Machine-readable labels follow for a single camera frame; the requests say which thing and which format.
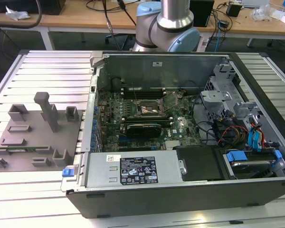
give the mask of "black box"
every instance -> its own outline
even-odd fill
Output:
[[[214,0],[191,0],[190,10],[194,14],[194,27],[207,27]]]
[[[42,14],[59,15],[65,2],[66,0],[40,0]],[[0,0],[0,13],[6,12],[5,6],[15,11],[38,13],[35,0]]]
[[[230,3],[226,10],[226,14],[230,17],[237,17],[242,7],[243,5]]]

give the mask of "wooden desk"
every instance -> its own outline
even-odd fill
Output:
[[[216,8],[221,2],[226,0],[216,0],[214,7]],[[63,32],[102,32],[109,33],[106,25],[105,15],[102,12],[97,12],[88,9],[85,6],[86,0],[66,0],[66,4],[58,16],[43,15],[40,25],[30,30],[39,31],[44,40],[47,50],[53,50],[54,45],[48,32],[63,31]],[[282,6],[283,0],[271,0],[275,5]],[[108,8],[116,7],[117,3],[112,3],[108,0]],[[136,19],[136,10],[138,4],[130,4],[127,6],[130,15]],[[97,2],[95,7],[102,9],[102,4]],[[267,38],[267,39],[285,39],[285,24],[279,20],[272,21],[253,21],[251,9],[242,9],[237,18],[233,19],[233,26],[226,33],[226,37],[235,38]],[[109,13],[109,19],[112,23],[115,33],[135,33],[135,26],[124,12]],[[218,13],[219,19],[226,19],[223,14]],[[35,21],[36,15],[31,19],[20,20],[19,24],[29,24]],[[0,23],[12,23],[15,21],[9,19],[5,14],[0,14]],[[207,27],[198,28],[201,34],[198,51],[205,51],[205,44],[215,29],[214,18],[211,16]]]

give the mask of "blue plastic clip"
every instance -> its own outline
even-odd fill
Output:
[[[229,162],[247,161],[248,158],[244,151],[230,151],[226,154]]]
[[[281,154],[281,152],[279,150],[275,151],[275,156],[276,156],[277,160],[280,160],[282,158],[282,154]]]
[[[253,149],[257,151],[261,151],[261,148],[258,147],[258,139],[260,138],[260,132],[253,131],[253,128],[250,128],[249,135],[248,135],[248,145],[252,146]]]
[[[62,177],[74,177],[74,169],[63,169]]]

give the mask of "motherboard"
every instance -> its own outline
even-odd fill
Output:
[[[103,152],[172,150],[201,144],[191,116],[192,96],[183,91],[99,91]]]

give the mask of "blue cable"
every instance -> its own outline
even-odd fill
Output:
[[[215,46],[215,50],[214,50],[214,52],[216,52],[217,51],[217,49],[218,49],[218,44],[219,44],[219,35],[220,35],[220,25],[218,24],[218,40],[217,40],[217,45]]]

